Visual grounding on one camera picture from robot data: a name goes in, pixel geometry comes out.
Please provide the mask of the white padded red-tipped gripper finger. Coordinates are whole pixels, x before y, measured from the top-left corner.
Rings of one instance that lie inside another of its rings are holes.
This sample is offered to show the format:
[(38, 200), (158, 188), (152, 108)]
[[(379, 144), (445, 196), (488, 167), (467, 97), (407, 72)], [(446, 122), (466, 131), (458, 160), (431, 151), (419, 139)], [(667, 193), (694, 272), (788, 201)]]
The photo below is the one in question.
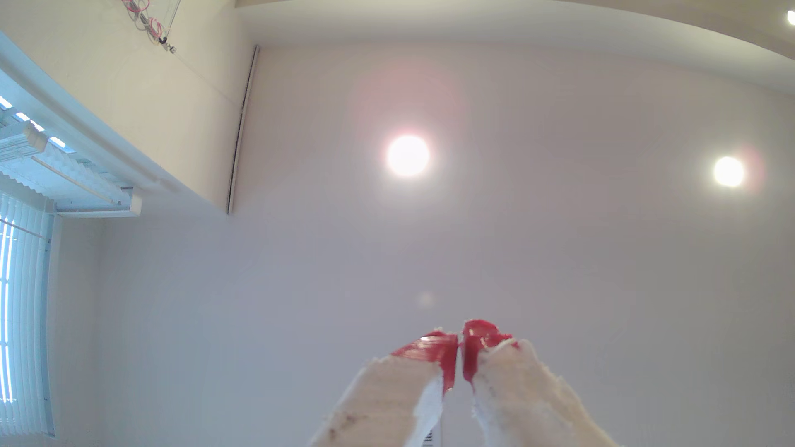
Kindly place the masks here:
[(455, 382), (459, 336), (431, 331), (368, 362), (310, 446), (422, 446)]
[(486, 320), (463, 326), (463, 378), (486, 446), (618, 446), (532, 343)]

